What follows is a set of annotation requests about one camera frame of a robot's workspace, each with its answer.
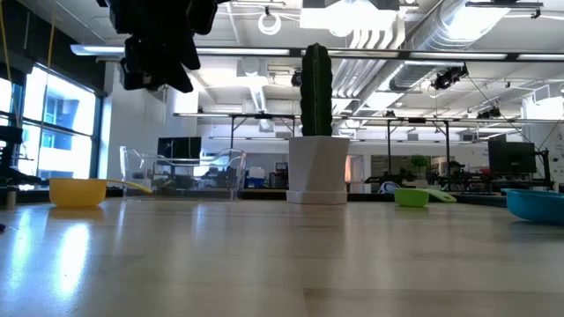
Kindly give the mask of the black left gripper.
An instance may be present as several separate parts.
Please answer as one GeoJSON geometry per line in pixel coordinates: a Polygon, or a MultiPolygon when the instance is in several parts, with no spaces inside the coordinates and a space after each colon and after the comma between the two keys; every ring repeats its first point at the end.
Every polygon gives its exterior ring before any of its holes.
{"type": "Polygon", "coordinates": [[[193,92],[183,66],[200,68],[187,8],[191,0],[108,0],[115,31],[127,34],[121,83],[127,91],[147,88],[152,74],[183,93],[193,92]]]}

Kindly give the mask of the yellow measuring cup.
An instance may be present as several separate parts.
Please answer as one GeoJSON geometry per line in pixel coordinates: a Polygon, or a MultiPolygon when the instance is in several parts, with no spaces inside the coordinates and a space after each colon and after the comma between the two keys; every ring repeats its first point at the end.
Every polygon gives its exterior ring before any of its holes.
{"type": "Polygon", "coordinates": [[[51,178],[49,182],[49,200],[57,207],[90,208],[106,199],[108,183],[122,184],[139,189],[146,194],[152,190],[137,183],[103,179],[51,178]]]}

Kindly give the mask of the green measuring cup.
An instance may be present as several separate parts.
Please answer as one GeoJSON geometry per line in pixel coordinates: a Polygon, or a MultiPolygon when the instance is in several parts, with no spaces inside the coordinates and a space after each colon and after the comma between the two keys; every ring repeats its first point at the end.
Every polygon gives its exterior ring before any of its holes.
{"type": "Polygon", "coordinates": [[[431,196],[443,203],[456,203],[456,198],[454,196],[435,189],[397,188],[394,191],[395,202],[400,207],[426,207],[431,196]]]}

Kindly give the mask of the teal measuring cup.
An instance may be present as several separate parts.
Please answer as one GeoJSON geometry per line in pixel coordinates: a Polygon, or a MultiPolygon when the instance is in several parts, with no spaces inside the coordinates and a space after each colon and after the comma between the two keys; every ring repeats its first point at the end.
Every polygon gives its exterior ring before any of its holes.
{"type": "Polygon", "coordinates": [[[514,216],[547,225],[564,225],[564,194],[512,188],[502,191],[514,216]]]}

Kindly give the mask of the clear plastic basket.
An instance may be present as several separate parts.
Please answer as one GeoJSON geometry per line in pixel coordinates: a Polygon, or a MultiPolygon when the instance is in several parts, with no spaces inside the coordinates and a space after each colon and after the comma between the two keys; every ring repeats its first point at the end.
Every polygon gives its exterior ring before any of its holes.
{"type": "Polygon", "coordinates": [[[127,198],[236,201],[246,177],[244,151],[226,149],[209,158],[166,158],[120,148],[127,198]]]}

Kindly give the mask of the black computer monitor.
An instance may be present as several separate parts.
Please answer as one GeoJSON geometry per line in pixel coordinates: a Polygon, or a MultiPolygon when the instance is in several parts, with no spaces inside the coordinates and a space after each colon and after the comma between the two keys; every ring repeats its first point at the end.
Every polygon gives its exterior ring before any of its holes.
{"type": "Polygon", "coordinates": [[[534,144],[489,141],[488,162],[492,173],[535,173],[534,144]]]}
{"type": "Polygon", "coordinates": [[[168,159],[199,159],[202,146],[200,136],[161,137],[158,154],[168,159]]]}

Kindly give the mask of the blue storage bin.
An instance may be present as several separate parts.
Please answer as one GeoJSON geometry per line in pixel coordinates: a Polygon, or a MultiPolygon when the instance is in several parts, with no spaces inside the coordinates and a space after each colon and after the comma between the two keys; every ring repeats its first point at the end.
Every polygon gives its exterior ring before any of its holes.
{"type": "Polygon", "coordinates": [[[252,166],[246,173],[246,188],[263,188],[265,183],[265,171],[260,166],[252,166]]]}

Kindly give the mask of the black background equipment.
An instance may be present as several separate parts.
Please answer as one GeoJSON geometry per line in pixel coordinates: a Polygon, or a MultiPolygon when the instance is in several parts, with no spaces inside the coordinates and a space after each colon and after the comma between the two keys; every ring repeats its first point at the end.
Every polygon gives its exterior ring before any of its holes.
{"type": "Polygon", "coordinates": [[[5,146],[0,149],[0,181],[5,181],[6,186],[41,185],[41,178],[21,173],[11,167],[15,148],[23,142],[22,134],[21,128],[0,126],[0,141],[5,142],[5,146]]]}

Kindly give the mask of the white plant pot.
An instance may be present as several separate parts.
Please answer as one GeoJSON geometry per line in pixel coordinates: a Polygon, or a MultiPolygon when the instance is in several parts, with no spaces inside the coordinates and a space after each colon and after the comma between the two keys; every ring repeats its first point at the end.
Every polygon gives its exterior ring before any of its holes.
{"type": "Polygon", "coordinates": [[[286,201],[297,204],[346,204],[345,162],[350,140],[301,136],[289,140],[286,201]]]}

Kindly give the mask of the black overhead light bar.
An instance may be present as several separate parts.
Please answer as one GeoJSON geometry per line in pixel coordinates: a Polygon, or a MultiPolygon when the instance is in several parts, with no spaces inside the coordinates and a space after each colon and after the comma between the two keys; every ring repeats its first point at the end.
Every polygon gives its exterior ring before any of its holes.
{"type": "MultiPolygon", "coordinates": [[[[260,56],[299,58],[305,48],[200,47],[204,56],[260,56]]],[[[458,61],[480,63],[564,63],[564,53],[545,52],[482,52],[482,51],[415,51],[396,49],[329,48],[331,58],[377,59],[400,61],[458,61]]]]}

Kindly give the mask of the green background plant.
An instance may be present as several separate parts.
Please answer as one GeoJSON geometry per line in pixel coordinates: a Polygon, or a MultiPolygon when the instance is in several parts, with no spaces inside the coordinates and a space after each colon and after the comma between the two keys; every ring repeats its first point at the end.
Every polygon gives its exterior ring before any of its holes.
{"type": "Polygon", "coordinates": [[[410,164],[412,173],[419,179],[425,179],[427,176],[427,168],[430,165],[430,158],[428,156],[416,154],[410,156],[410,164]]]}

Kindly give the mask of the person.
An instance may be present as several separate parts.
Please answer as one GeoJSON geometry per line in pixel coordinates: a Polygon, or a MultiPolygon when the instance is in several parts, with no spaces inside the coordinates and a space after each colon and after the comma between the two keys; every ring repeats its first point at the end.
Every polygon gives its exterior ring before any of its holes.
{"type": "Polygon", "coordinates": [[[449,162],[449,175],[452,179],[463,180],[467,177],[468,173],[464,170],[465,165],[458,163],[457,161],[449,162]]]}

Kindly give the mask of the black background table frame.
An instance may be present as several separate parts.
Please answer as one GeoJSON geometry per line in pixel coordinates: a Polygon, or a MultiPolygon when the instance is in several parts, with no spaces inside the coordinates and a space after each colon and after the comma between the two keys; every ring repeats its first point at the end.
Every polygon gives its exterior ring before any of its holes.
{"type": "Polygon", "coordinates": [[[438,118],[426,119],[423,117],[390,117],[386,120],[386,140],[387,140],[387,157],[388,157],[388,168],[391,171],[391,123],[397,122],[396,127],[401,123],[409,123],[411,125],[425,125],[431,124],[436,129],[445,136],[445,147],[446,147],[446,167],[447,173],[450,173],[450,124],[447,120],[439,120],[438,118]]]}
{"type": "Polygon", "coordinates": [[[256,120],[274,120],[280,119],[282,123],[286,125],[286,127],[292,132],[292,136],[295,136],[295,128],[296,128],[296,115],[294,114],[267,114],[267,113],[256,113],[256,114],[228,114],[228,117],[231,119],[231,137],[233,138],[234,132],[237,130],[239,126],[235,126],[235,119],[236,118],[243,118],[243,119],[256,119],[256,120]],[[289,126],[286,123],[286,120],[290,120],[292,125],[289,126]]]}

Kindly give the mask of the silver ventilation duct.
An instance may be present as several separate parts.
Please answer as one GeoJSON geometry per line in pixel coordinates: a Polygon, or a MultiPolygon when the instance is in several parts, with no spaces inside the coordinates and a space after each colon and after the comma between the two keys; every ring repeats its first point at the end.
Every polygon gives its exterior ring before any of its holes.
{"type": "MultiPolygon", "coordinates": [[[[509,8],[467,7],[466,3],[491,0],[443,0],[430,17],[405,43],[408,50],[466,50],[489,33],[509,8]]],[[[389,85],[392,91],[407,91],[435,69],[431,65],[395,63],[389,85]]]]}

